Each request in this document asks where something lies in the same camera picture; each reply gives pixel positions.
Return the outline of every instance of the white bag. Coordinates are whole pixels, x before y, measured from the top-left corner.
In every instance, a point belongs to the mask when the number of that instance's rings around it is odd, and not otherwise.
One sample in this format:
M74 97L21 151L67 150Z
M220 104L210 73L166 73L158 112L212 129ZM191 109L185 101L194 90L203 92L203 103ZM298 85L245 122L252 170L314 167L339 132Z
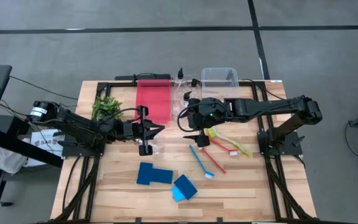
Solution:
M30 143L29 138L22 141ZM15 174L27 162L27 157L0 147L0 169Z

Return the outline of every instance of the sticker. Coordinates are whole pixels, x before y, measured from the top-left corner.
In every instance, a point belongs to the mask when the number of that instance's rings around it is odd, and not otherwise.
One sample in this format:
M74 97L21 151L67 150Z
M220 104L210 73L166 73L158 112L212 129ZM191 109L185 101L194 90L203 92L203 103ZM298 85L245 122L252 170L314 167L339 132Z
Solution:
M36 111L31 111L30 115L42 116L42 113L39 113L39 112L36 112Z
M48 112L47 110L44 110L42 108L33 108L32 111L41 112L43 114L47 114Z

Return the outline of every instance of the concrete floor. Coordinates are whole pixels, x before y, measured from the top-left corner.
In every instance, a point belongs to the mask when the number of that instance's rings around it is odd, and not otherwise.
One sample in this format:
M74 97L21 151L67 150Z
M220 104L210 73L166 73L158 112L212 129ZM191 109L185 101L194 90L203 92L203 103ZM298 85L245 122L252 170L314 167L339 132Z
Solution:
M358 25L358 1L258 0L255 9L260 26ZM0 0L0 29L251 24L243 0ZM346 121L358 116L358 30L261 35L271 79L283 80L288 96L317 100L323 112L320 124L300 129L318 216L358 223L358 158L344 143ZM233 67L240 78L262 78L252 31L0 35L0 64L12 65L13 76L70 96L78 96L83 80L175 74L180 67L195 74L205 67ZM23 113L34 100L73 104L16 80L3 99ZM358 129L348 135L358 152ZM51 168L8 182L2 199L15 205L0 208L0 223L47 220L58 176Z

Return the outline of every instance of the wooden tabletop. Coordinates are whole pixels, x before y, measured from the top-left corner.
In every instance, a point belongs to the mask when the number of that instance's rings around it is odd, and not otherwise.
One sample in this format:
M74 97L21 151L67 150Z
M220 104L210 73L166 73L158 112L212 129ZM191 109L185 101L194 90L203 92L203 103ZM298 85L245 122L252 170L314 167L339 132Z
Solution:
M266 87L273 94L285 97L282 82L266 81ZM96 95L97 81L82 84L76 113L91 118L92 105ZM252 98L249 87L240 87L237 97ZM136 87L116 87L111 96L123 102L121 109L133 108L136 101ZM133 119L134 112L124 113L123 120ZM289 118L288 114L272 116L275 126ZM271 221L274 220L272 200L267 180L264 158L259 154L257 120L245 124L226 123L217 126L218 131L245 146L251 157L239 151L238 156L229 156L216 145L207 151L226 170L223 174L206 155L198 151L207 170L215 176L209 180L204 177L201 167L189 149L194 141L183 139L184 133L171 118L166 128L157 135L156 142L163 147L160 154L140 157L138 147L133 142L114 142L108 144L100 160L99 172L92 210L92 222L134 222L141 217L143 222L214 222L223 217L228 222ZM51 218L62 212L63 193L67 178L75 158L65 159L59 185L52 208ZM288 189L297 202L311 216L315 216L313 201L303 165L293 156L282 156L283 169ZM136 184L140 162L152 162L154 167L173 170L173 180L185 174L193 181L198 193L189 201L175 202L171 188L173 185L151 183ZM82 159L77 163L68 188L66 203L77 191L81 174ZM280 211L285 217L282 195L277 189ZM88 193L81 204L80 218L84 217Z

